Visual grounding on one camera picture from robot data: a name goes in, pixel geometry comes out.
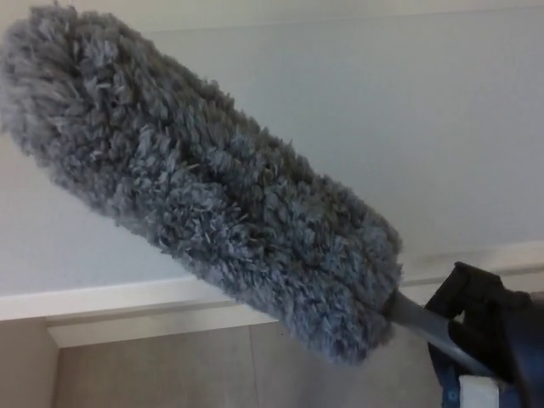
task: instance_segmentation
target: gray handle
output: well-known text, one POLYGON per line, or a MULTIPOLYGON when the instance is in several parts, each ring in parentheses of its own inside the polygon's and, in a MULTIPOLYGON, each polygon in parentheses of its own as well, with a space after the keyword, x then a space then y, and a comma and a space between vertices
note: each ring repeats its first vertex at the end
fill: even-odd
POLYGON ((420 335, 454 361, 468 368, 474 375, 495 377, 493 371, 451 340, 449 320, 425 309, 398 291, 392 297, 388 312, 391 321, 420 335))

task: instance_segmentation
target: dark blue object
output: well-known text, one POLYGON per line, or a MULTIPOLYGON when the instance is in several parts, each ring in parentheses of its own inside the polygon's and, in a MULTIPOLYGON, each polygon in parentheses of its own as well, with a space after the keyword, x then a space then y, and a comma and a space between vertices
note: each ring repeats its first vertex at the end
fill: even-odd
MULTIPOLYGON (((544 303, 512 292, 497 275, 456 263, 426 309, 451 322, 450 337, 501 380, 501 408, 544 408, 544 303)), ((429 344, 442 406, 460 406, 459 376, 472 375, 429 344)))

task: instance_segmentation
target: white trim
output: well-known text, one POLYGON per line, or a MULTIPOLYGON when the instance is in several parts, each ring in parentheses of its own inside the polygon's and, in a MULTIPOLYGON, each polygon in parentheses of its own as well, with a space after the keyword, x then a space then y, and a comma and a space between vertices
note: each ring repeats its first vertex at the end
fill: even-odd
MULTIPOLYGON (((502 281, 505 286, 516 291, 544 291, 544 271, 507 275, 502 281)), ((402 288, 402 292, 418 303, 425 304, 438 287, 439 283, 407 286, 402 288)), ((217 307, 181 309, 166 313, 157 313, 155 310, 147 315, 107 317, 105 320, 92 319, 77 323, 63 324, 62 321, 57 321, 49 327, 49 333, 60 348, 66 348, 272 321, 275 320, 245 305, 223 304, 217 307)))
MULTIPOLYGON (((433 256, 400 257, 405 286, 442 281, 455 261, 490 271, 516 273, 544 269, 544 241, 433 256)), ((148 308, 168 303, 216 303, 228 300, 218 289, 192 276, 120 286, 0 297, 0 320, 100 313, 148 308)))

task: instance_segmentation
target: fluffy gray fibers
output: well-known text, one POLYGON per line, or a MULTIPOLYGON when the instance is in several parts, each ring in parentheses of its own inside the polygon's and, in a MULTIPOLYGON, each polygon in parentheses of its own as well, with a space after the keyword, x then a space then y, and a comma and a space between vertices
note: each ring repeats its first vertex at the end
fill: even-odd
POLYGON ((308 348, 357 363, 387 339, 397 232, 114 16, 15 23, 0 119, 56 184, 308 348))

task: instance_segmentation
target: white ceiling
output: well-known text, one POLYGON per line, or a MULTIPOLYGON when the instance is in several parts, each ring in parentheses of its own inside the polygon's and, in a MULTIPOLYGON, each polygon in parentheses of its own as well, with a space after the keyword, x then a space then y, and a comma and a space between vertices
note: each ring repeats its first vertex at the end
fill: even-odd
MULTIPOLYGON (((353 188, 409 258, 544 241, 544 8, 146 36, 353 188)), ((183 273, 0 137, 0 298, 183 273)))
MULTIPOLYGON (((281 22, 356 19, 544 5, 544 0, 59 0, 78 9, 111 12, 140 31, 166 31, 281 22)), ((0 31, 29 5, 50 0, 2 0, 0 31)))

